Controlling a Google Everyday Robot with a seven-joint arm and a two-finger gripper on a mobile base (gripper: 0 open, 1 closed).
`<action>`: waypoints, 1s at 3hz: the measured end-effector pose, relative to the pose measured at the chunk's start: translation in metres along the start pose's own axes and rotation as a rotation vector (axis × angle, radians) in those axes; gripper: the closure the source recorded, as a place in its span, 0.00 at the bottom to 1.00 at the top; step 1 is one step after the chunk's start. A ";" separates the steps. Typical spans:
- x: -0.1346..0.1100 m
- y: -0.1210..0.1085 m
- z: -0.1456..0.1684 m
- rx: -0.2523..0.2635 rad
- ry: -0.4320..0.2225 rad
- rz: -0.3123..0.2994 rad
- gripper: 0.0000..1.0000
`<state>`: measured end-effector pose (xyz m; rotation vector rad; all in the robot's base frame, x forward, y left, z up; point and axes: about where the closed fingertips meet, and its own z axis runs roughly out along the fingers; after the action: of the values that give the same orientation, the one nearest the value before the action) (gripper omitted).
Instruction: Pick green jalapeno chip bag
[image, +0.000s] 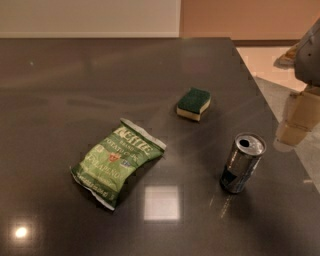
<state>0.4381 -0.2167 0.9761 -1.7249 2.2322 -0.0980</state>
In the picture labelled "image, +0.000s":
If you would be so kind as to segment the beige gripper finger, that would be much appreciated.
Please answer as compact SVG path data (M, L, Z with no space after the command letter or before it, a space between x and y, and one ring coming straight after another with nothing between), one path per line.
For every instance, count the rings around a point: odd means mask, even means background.
M279 145L296 146L320 123L320 87L308 85L291 92L276 131Z

